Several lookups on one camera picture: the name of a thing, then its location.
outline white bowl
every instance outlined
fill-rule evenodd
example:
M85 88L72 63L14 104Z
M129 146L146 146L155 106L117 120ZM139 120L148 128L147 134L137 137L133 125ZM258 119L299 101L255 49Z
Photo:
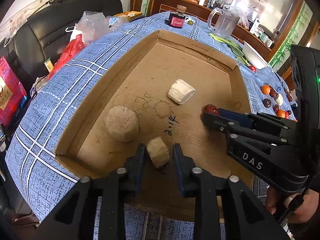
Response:
M255 66L257 69L262 69L268 66L268 63L263 59L263 57L261 57L260 54L247 42L244 42L242 52L251 65Z

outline red snack bag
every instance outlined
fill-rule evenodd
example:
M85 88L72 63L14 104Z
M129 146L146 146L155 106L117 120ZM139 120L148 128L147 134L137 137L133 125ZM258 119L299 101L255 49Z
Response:
M10 124L21 99L26 95L7 60L4 57L0 58L0 123L5 126Z
M50 80L53 77L53 75L65 65L65 63L71 60L84 47L84 43L82 42L82 34L79 34L76 36L74 40L70 41L68 45L64 48L60 58L54 65L52 71L49 73L48 80Z

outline metal screw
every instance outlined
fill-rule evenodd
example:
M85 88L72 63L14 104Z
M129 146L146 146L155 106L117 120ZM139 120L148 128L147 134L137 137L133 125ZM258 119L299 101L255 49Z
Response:
M88 177L88 176L83 176L80 178L80 182L82 182L82 183L87 183L89 181L90 181L90 177Z
M238 176L236 176L236 175L231 175L231 176L229 177L229 180L230 180L231 182L238 182L238 181L239 181L239 178L238 178Z
M126 172L127 172L127 169L124 168L124 167L121 167L121 168L118 168L118 169L117 169L117 173L118 173L118 174L124 174L124 173L126 173Z
M199 167L194 167L194 168L192 169L192 172L195 173L195 174L199 174L199 173L202 172L202 169L199 168Z

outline pink package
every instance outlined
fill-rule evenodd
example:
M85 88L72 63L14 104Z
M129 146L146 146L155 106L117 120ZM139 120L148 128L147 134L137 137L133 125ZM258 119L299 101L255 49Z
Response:
M0 123L5 126L10 124L21 99L26 95L7 60L4 57L0 58Z

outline glass pitcher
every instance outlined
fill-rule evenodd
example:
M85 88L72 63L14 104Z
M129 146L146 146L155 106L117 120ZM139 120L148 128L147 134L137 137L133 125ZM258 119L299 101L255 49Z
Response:
M211 25L213 16L219 12L217 8L213 9L208 18L208 28L211 30L212 34L228 40L231 33L236 28L240 17L229 10L229 5L224 5L222 12L220 12L217 23L214 27Z

